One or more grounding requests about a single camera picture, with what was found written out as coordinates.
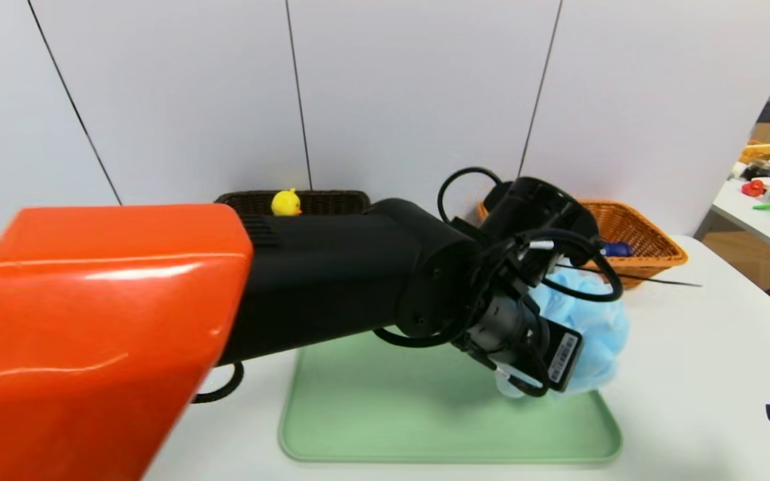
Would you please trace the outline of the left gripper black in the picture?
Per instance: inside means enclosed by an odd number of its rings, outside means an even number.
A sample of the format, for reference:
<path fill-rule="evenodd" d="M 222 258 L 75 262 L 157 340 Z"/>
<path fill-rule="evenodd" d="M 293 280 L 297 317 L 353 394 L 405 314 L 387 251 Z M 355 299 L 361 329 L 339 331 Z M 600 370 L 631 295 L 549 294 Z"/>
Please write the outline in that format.
<path fill-rule="evenodd" d="M 583 335 L 541 316 L 539 305 L 495 297 L 473 326 L 473 356 L 494 368 L 502 393 L 564 392 Z"/>

